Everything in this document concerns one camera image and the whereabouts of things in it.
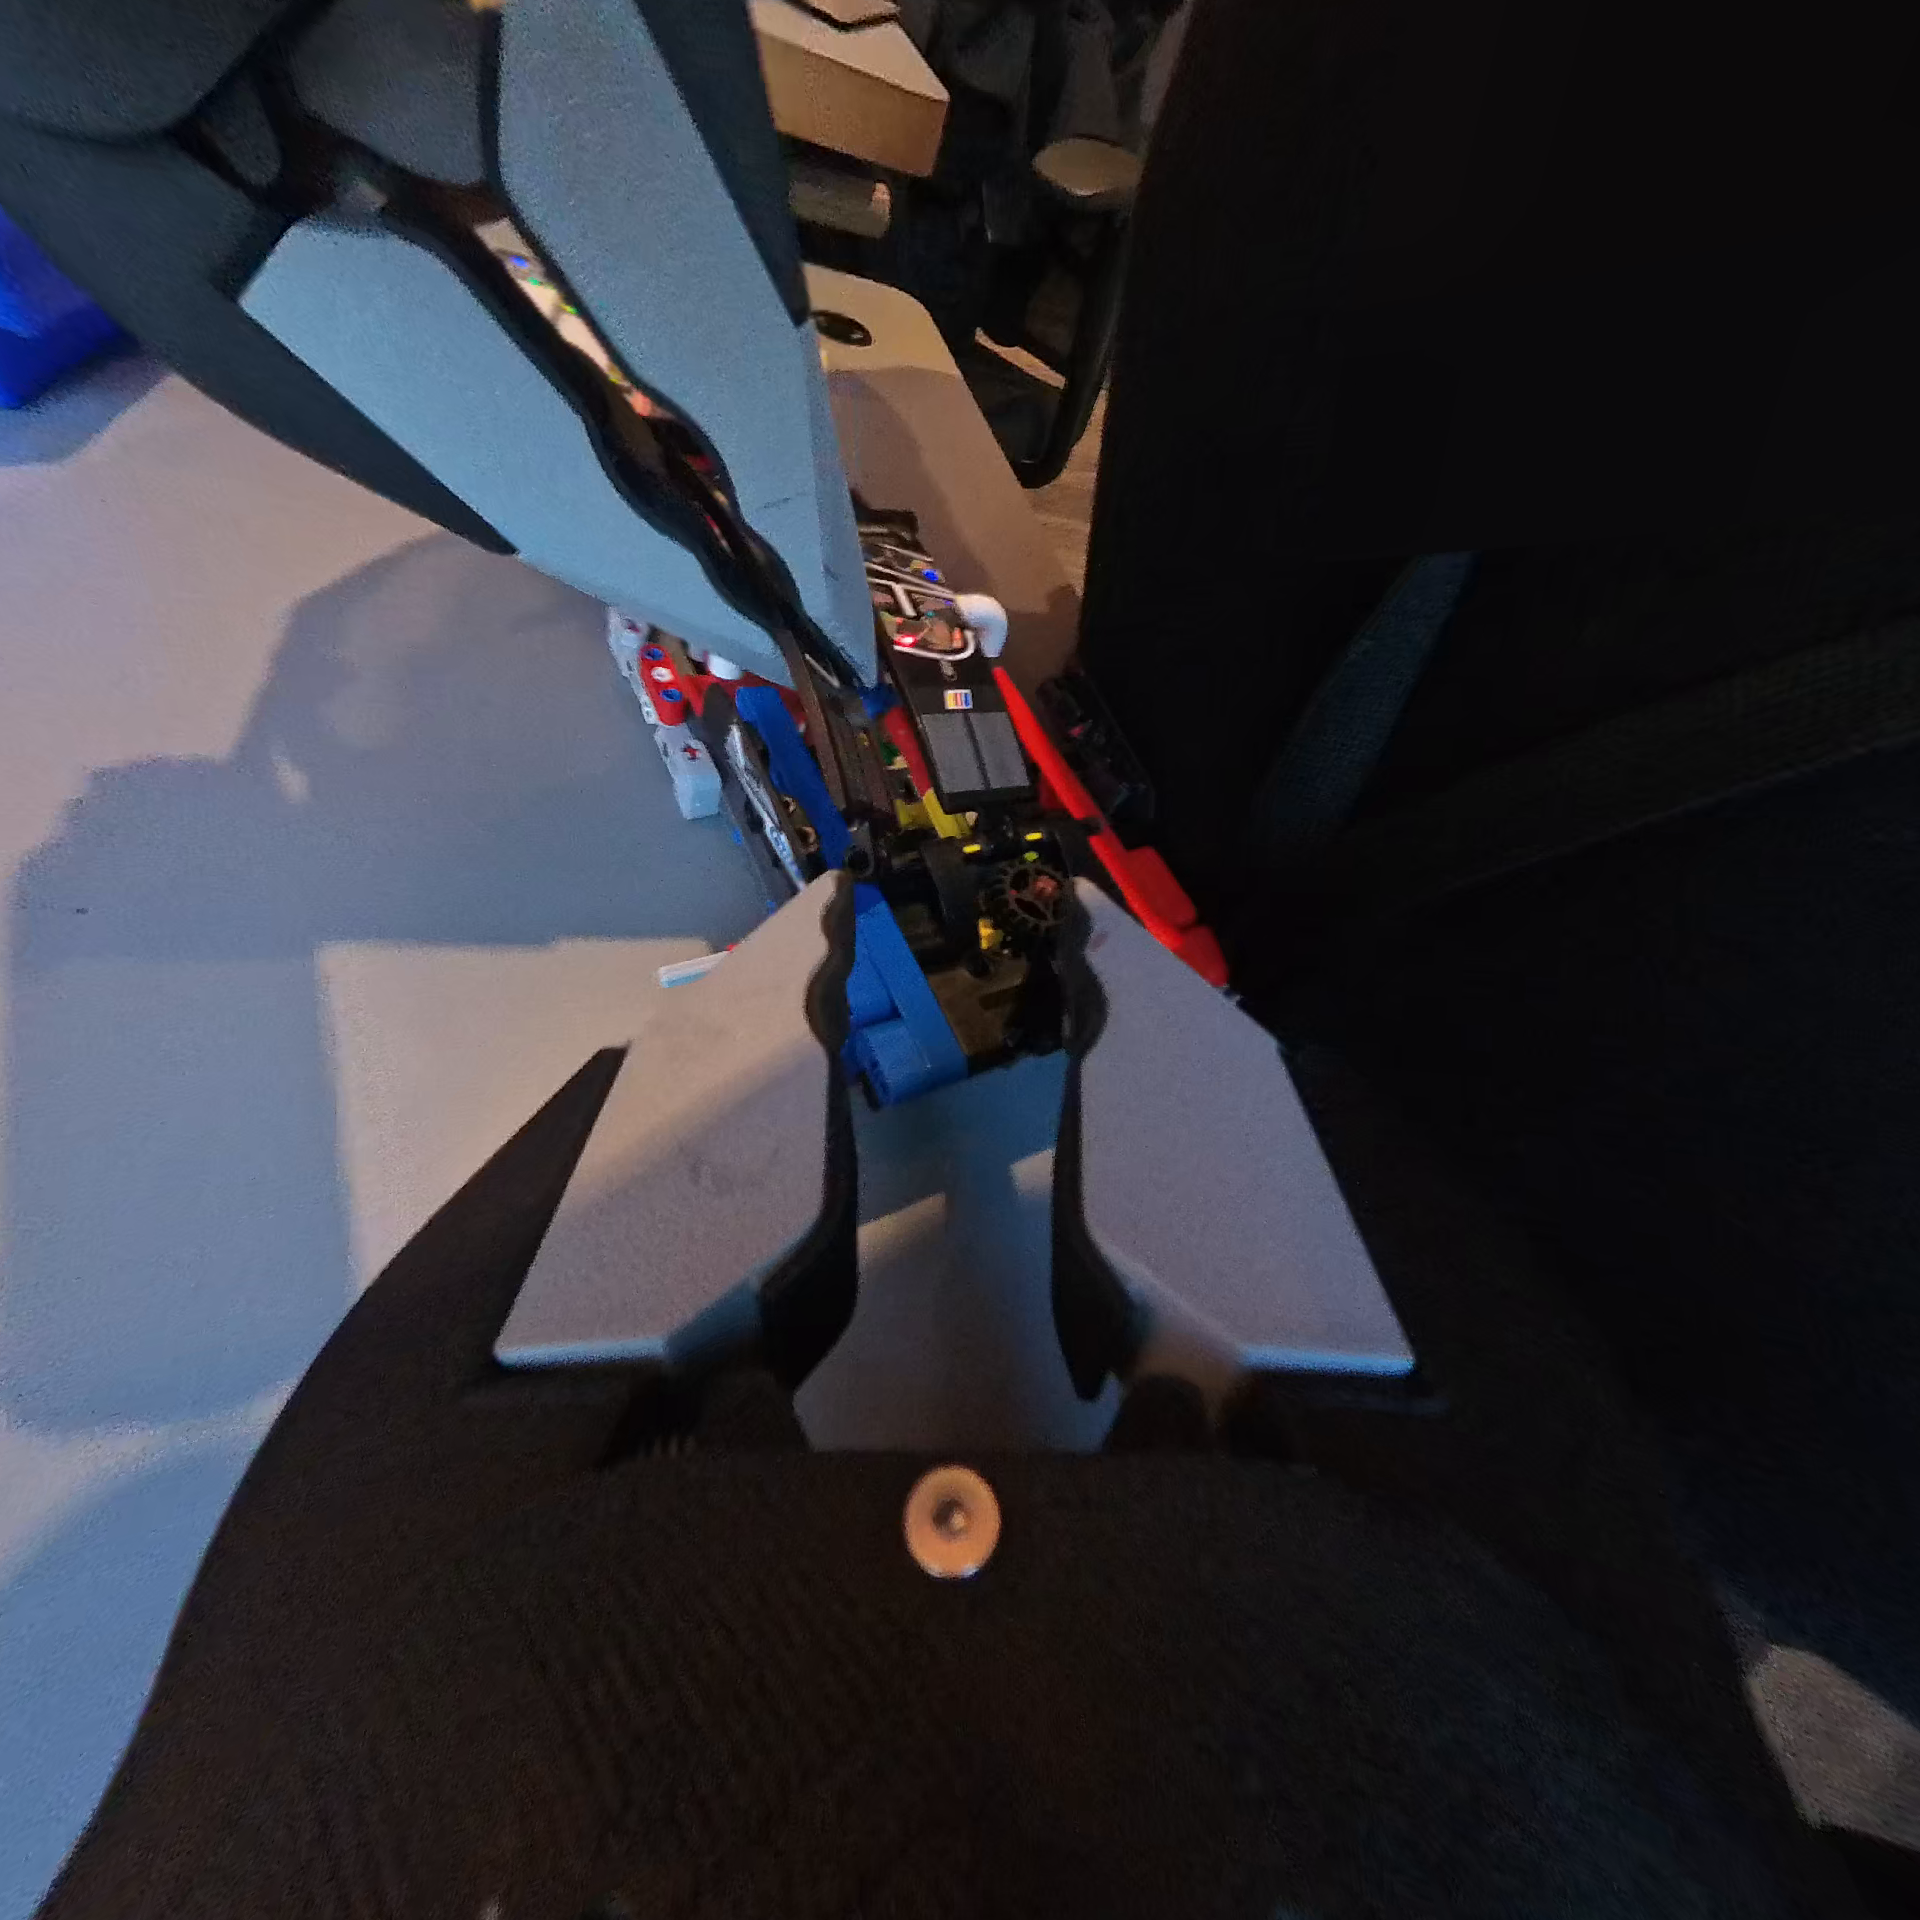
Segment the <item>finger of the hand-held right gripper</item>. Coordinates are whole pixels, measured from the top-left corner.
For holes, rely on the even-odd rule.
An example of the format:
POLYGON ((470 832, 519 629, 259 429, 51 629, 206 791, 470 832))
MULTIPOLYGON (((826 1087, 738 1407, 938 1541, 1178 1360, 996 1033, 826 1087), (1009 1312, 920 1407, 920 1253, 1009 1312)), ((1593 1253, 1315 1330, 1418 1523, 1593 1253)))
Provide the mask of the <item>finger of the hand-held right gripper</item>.
POLYGON ((542 330, 483 237, 312 214, 239 288, 239 313, 470 504, 531 565, 706 649, 775 649, 727 470, 671 411, 542 330))
POLYGON ((727 470, 748 583, 871 686, 871 593, 738 0, 512 0, 493 181, 617 375, 727 470))

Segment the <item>blue plastic bin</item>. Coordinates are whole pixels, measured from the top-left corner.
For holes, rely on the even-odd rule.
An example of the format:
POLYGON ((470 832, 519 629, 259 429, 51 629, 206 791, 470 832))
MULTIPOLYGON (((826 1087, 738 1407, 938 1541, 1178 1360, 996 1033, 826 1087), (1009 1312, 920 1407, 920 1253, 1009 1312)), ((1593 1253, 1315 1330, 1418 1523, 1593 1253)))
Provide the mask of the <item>blue plastic bin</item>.
POLYGON ((0 411, 22 411, 98 357, 124 357, 133 330, 107 322, 41 245, 0 214, 0 411))

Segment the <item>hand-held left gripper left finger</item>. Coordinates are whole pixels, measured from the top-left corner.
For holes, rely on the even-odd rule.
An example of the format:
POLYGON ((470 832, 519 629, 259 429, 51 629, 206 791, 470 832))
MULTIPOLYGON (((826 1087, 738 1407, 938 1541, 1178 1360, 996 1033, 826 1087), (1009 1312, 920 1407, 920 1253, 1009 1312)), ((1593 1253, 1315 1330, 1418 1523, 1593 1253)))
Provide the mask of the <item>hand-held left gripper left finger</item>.
POLYGON ((762 1360, 796 1384, 855 1312, 855 880, 783 897, 653 1000, 493 1331, 504 1369, 762 1360))

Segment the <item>black starred brick panel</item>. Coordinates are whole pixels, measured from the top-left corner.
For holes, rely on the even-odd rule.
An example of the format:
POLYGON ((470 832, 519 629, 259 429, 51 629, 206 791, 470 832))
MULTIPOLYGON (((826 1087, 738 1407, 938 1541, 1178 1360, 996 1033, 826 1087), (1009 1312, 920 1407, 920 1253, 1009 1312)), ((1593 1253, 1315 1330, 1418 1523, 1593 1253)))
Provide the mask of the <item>black starred brick panel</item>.
POLYGON ((886 880, 886 844, 888 844, 888 782, 886 758, 862 743, 862 711, 855 711, 855 677, 848 661, 817 637, 817 629, 775 629, 775 649, 795 667, 796 691, 796 743, 804 743, 804 832, 817 861, 848 880, 886 880))

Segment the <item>toy brick car model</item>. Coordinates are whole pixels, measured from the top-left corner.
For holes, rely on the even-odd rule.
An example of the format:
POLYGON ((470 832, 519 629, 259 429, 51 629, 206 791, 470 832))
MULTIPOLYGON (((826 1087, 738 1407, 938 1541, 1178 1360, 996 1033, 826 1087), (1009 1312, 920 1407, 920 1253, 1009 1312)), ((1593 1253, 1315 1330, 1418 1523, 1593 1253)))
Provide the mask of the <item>toy brick car model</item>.
MULTIPOLYGON (((1188 969, 1226 988, 1212 926, 1153 849, 1153 782, 1104 691, 1080 667, 1023 691, 996 661, 1009 610, 938 580, 913 514, 855 504, 855 553, 886 639, 855 711, 888 782, 886 880, 855 880, 843 1044, 862 1108, 1067 1044, 1057 929, 1075 880, 1123 897, 1188 969)), ((611 661, 673 807, 737 826, 763 915, 831 874, 796 807, 817 803, 796 691, 727 677, 628 610, 611 610, 611 661)))

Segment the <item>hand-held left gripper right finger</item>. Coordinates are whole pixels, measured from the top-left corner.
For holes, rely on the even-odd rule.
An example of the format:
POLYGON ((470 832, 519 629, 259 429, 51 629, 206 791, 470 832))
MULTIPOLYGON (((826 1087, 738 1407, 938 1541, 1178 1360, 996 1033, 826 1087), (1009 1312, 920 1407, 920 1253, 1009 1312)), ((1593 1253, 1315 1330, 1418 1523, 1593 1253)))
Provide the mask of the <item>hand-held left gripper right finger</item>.
POLYGON ((1057 984, 1048 1312, 1075 1392, 1168 1373, 1206 1407, 1406 1407, 1418 1341, 1285 1044, 1094 880, 1075 880, 1057 984))

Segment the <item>black mesh office chair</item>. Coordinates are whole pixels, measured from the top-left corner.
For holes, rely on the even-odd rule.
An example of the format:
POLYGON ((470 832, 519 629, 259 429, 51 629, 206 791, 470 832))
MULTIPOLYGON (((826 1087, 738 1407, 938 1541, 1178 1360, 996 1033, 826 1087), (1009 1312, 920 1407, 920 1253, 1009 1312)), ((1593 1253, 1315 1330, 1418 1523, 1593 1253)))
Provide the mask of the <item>black mesh office chair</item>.
POLYGON ((1188 0, 908 0, 950 128, 899 192, 888 279, 938 322, 1023 485, 1067 482, 1113 375, 1144 128, 1188 0))

